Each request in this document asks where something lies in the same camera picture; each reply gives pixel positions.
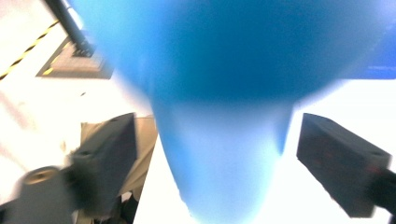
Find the blue object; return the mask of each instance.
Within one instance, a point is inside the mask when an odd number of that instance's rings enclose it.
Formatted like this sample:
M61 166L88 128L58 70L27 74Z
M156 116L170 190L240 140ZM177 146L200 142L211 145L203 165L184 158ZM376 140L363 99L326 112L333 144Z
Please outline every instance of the blue object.
M262 206L295 100L365 67L394 1L75 0L99 48L150 99L201 223Z

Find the black pole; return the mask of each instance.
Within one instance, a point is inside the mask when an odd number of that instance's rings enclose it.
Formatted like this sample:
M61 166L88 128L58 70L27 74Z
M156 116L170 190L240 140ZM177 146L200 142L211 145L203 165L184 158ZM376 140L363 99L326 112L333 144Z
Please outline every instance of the black pole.
M71 41L75 44L76 51L74 56L91 57L93 55L92 46L88 43L84 34L78 29L76 22L67 11L62 0L46 0L46 3L66 30Z

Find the khaki pants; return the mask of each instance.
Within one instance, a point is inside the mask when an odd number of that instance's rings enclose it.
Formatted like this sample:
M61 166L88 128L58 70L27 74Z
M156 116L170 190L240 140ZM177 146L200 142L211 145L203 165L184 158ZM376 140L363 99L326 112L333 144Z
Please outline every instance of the khaki pants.
M104 124L105 122L96 124L81 123L81 144ZM134 127L137 142L137 159L125 179L120 195L130 191L134 198L139 201L158 133L154 117L152 116L134 119ZM89 223L91 223L91 219L84 217L82 213L78 212L77 224Z

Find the blue cup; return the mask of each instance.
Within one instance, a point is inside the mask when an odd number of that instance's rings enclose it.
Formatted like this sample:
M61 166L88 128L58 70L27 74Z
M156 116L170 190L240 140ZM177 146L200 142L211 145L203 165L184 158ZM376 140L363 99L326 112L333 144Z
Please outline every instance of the blue cup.
M391 0L75 0L99 48L151 101L200 223L262 207L293 102L364 68Z

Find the hazard tape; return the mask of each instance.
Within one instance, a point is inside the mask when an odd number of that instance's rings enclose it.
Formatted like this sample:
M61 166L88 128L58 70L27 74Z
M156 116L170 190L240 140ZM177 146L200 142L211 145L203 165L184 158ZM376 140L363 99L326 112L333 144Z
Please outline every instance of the hazard tape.
M44 38L44 36L46 36L50 30L56 25L58 24L59 21L55 21L49 28L47 28L46 32L44 32L44 34L42 34L41 36L38 37L38 39L35 40L35 42L21 55L21 57L19 57L9 68L8 70L3 73L0 76L0 80L2 80L3 78L5 78L17 65L18 63L20 63L24 57L26 57L27 54L29 54L29 52L41 41L42 38Z

